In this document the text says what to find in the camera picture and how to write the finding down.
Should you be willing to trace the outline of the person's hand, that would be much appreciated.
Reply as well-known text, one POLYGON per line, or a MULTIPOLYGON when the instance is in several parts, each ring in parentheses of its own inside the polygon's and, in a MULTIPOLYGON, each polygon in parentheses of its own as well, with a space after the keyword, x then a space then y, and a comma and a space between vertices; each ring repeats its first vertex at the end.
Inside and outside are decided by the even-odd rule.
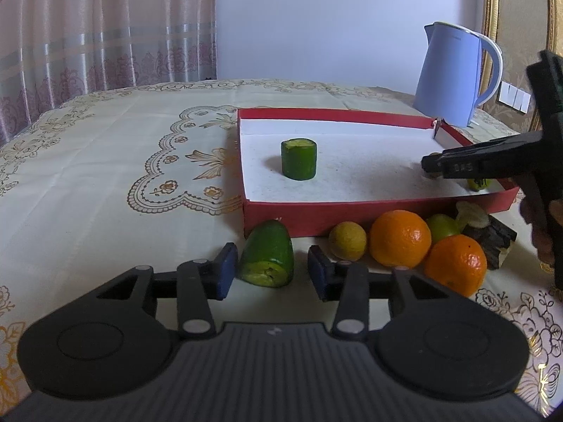
POLYGON ((539 224, 536 214, 533 212, 532 202, 525 197, 519 207, 519 211, 524 221, 532 226, 532 245, 537 251, 539 260, 552 266, 555 263, 555 256, 552 252, 552 241, 548 233, 539 224))

